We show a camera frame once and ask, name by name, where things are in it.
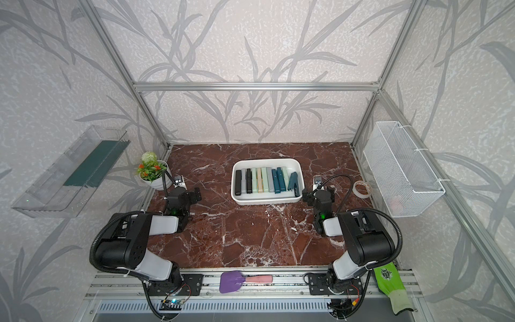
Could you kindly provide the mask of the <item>dark teal pliers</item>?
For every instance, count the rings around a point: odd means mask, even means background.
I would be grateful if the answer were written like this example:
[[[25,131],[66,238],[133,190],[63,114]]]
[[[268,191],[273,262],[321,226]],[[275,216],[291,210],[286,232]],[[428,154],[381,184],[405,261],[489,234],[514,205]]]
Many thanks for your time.
[[[281,167],[278,167],[276,169],[276,174],[277,174],[277,177],[278,177],[280,191],[281,192],[286,191],[286,182],[284,180],[284,173],[283,173],[283,170],[282,170]]]
[[[291,173],[289,180],[288,180],[288,191],[292,191],[295,195],[295,197],[300,196],[300,190],[299,190],[299,177],[297,172]]]

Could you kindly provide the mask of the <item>white rectangular storage tray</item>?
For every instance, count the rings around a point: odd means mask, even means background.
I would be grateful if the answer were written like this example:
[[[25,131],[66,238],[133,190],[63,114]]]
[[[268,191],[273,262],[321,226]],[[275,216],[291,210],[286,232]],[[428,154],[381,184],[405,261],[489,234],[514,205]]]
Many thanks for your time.
[[[289,177],[291,173],[297,172],[299,177],[299,190],[300,196],[295,197],[292,191],[276,193],[246,193],[245,184],[245,169],[271,167],[277,169],[278,167],[287,167]],[[242,171],[242,184],[241,195],[235,196],[234,194],[234,180],[236,170]],[[304,189],[303,172],[300,163],[293,158],[276,158],[276,159],[257,159],[257,160],[241,160],[234,164],[231,175],[231,197],[238,205],[272,205],[281,203],[296,203],[300,201],[302,190]]]

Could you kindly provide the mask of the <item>light green pliers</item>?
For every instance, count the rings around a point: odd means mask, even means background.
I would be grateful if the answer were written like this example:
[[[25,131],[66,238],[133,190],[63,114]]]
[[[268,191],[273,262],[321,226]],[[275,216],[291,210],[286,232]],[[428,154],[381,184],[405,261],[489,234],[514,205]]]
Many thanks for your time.
[[[285,187],[288,188],[288,185],[289,185],[289,174],[288,174],[287,167],[285,167],[285,166],[282,167],[282,173],[283,173],[283,177],[284,177]]]

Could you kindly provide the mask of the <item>pale green pliers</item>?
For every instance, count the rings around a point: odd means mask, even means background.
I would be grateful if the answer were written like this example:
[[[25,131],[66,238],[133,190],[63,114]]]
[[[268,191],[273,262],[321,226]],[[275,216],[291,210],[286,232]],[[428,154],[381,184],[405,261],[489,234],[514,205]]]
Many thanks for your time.
[[[262,167],[261,171],[262,171],[262,183],[263,183],[264,193],[269,193],[270,188],[269,188],[269,183],[268,183],[268,171],[267,171],[267,168],[266,167]]]

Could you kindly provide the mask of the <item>mint green pliers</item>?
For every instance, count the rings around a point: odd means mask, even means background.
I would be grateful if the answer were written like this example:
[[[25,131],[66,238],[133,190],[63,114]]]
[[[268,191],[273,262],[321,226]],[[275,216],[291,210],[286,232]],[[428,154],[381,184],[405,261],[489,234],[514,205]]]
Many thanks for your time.
[[[256,168],[252,168],[252,193],[258,193],[258,176]]]

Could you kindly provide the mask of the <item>grey black pliers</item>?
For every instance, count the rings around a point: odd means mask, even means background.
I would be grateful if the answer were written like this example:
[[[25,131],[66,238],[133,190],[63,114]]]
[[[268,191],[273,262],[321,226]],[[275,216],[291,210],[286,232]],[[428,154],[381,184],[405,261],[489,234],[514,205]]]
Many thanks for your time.
[[[245,184],[246,184],[246,193],[252,194],[253,193],[252,169],[245,169]]]

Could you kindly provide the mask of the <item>beige pliers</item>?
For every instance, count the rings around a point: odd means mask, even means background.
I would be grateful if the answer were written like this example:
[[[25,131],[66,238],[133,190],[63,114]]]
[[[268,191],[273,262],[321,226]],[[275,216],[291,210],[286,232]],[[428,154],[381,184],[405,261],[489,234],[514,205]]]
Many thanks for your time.
[[[256,180],[257,180],[257,191],[258,193],[263,193],[263,180],[262,180],[262,170],[261,168],[256,169]]]

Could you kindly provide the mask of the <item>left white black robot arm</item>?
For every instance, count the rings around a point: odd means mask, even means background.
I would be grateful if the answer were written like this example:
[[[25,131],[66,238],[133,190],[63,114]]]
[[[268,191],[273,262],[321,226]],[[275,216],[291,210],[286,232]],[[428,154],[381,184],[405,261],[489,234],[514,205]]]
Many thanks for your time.
[[[181,284],[178,265],[148,249],[151,236],[185,230],[190,208],[202,200],[197,187],[177,187],[165,194],[163,213],[131,211],[114,214],[93,240],[89,261],[99,271],[134,276],[144,282]]]

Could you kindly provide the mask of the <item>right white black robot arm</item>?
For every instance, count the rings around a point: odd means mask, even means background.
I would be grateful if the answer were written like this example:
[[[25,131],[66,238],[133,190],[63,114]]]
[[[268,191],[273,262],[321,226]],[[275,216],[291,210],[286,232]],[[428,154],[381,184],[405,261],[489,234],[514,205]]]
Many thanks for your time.
[[[334,213],[333,192],[324,189],[304,189],[302,200],[313,207],[317,233],[323,237],[341,236],[345,243],[344,254],[329,265],[326,273],[331,290],[393,262],[400,254],[402,232],[386,213],[372,208]]]

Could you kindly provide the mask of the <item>potted artificial flower plant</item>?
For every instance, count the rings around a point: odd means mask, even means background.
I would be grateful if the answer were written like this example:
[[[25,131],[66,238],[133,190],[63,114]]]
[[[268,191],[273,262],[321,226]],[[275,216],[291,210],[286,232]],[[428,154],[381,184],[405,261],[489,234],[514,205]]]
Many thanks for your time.
[[[141,181],[158,191],[164,191],[172,184],[167,163],[163,160],[158,160],[154,152],[142,154],[137,173]]]

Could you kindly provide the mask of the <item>purple pink spatula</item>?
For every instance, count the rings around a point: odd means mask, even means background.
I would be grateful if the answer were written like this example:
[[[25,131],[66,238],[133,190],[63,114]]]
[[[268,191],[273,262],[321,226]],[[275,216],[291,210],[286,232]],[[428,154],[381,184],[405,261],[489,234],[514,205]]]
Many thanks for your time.
[[[245,283],[251,284],[270,284],[273,282],[272,275],[257,275],[257,276],[244,276],[238,270],[224,272],[220,276],[219,292],[227,294],[239,291],[241,286]]]

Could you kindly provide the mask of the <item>green white work glove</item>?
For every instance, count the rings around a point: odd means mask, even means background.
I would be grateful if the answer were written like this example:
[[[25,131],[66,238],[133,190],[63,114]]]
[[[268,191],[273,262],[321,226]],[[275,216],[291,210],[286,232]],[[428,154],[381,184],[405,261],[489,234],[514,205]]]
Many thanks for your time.
[[[394,315],[414,311],[414,306],[393,262],[374,268],[379,290],[390,299]]]

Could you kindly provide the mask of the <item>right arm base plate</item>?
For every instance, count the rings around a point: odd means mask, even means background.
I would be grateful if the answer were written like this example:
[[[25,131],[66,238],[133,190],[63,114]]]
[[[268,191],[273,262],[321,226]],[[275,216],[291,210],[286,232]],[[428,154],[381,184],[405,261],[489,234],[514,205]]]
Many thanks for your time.
[[[308,285],[309,293],[318,295],[343,295],[348,297],[360,297],[363,292],[361,279],[337,279],[332,273],[309,272],[303,276],[304,282]]]

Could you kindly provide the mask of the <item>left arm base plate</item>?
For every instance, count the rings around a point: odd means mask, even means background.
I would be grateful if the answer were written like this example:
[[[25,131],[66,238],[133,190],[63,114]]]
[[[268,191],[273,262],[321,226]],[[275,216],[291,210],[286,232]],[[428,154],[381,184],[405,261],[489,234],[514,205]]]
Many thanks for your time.
[[[197,297],[201,293],[203,277],[202,274],[185,274],[173,282],[171,280],[150,281],[146,285],[146,290],[151,297],[165,295]]]

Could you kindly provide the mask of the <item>clear plastic wall shelf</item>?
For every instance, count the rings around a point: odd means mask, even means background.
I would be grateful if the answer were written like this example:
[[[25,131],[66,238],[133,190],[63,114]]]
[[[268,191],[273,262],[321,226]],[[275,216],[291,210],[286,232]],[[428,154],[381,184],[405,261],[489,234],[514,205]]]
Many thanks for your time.
[[[31,218],[74,218],[129,146],[125,130],[90,126],[12,209]]]

